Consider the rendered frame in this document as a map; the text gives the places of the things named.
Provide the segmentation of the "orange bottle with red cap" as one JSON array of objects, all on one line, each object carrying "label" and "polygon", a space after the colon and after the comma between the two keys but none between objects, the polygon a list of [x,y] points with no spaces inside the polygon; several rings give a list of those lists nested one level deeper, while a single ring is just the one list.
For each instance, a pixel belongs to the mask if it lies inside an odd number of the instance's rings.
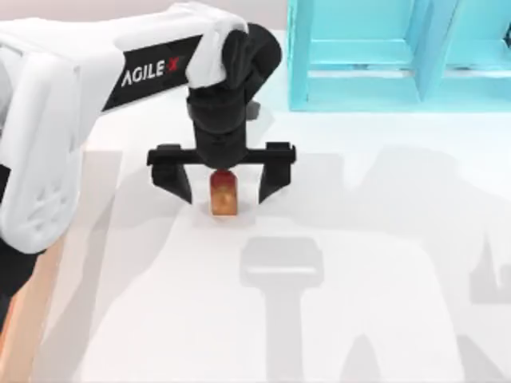
[{"label": "orange bottle with red cap", "polygon": [[210,207],[214,216],[238,214],[238,179],[230,170],[215,170],[210,176]]}]

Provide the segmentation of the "light blue rack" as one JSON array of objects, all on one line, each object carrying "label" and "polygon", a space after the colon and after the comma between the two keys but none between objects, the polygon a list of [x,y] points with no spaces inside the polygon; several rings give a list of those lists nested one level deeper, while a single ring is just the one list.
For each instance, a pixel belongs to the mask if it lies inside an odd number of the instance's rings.
[{"label": "light blue rack", "polygon": [[511,112],[511,0],[288,0],[288,105]]}]

